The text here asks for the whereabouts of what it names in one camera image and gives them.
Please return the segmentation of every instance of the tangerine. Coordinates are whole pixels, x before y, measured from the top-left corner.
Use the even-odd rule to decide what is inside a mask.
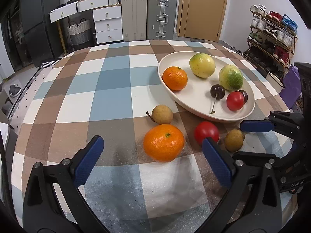
[[[188,82],[187,73],[177,66],[171,66],[165,69],[162,80],[170,90],[182,90]]]
[[[169,162],[182,151],[185,139],[182,132],[173,125],[161,124],[147,132],[144,150],[153,160]]]

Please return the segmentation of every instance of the white bucket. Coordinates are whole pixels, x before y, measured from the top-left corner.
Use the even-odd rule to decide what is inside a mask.
[[[282,89],[285,89],[284,84],[271,72],[268,72],[266,80],[271,84],[271,86],[273,86],[278,94],[282,91]]]

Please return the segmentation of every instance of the checkered tablecloth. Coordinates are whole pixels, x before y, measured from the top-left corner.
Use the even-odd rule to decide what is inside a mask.
[[[238,66],[251,85],[256,107],[248,117],[263,120],[271,110],[289,111],[273,87],[244,58],[218,44],[136,41],[96,46],[69,54],[45,77],[24,118],[16,144],[12,192],[19,221],[27,181],[35,162],[58,164],[84,148],[94,135],[105,148],[80,192],[113,232],[194,232],[216,207],[225,188],[218,183],[193,130],[203,119],[176,104],[161,85],[158,62],[176,51],[204,52]],[[156,124],[146,111],[164,104],[185,146],[170,163],[157,163],[143,151],[145,133]],[[215,123],[222,138],[239,123]],[[246,134],[243,151],[282,157],[291,141],[269,132]],[[74,221],[59,186],[62,208]],[[243,208],[240,202],[233,219]],[[296,196],[281,194],[283,223],[297,207]]]

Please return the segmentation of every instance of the fruit stem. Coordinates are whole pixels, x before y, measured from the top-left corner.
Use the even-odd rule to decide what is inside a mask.
[[[156,123],[156,121],[154,121],[154,119],[151,117],[151,115],[149,115],[148,111],[146,112],[146,114],[150,117],[150,119]]]
[[[209,113],[209,115],[210,115],[210,114],[214,114],[214,113],[215,113],[215,111],[214,111],[214,107],[215,107],[215,102],[216,102],[216,98],[217,98],[217,96],[218,96],[218,94],[215,94],[215,100],[214,100],[214,104],[213,104],[213,109],[212,109],[211,113]]]

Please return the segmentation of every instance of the purple bag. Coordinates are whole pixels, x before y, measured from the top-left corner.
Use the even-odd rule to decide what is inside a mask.
[[[301,84],[298,68],[293,64],[290,65],[288,73],[283,79],[283,84],[285,89],[282,89],[280,96],[287,107],[290,109],[297,100],[298,96],[301,94]]]

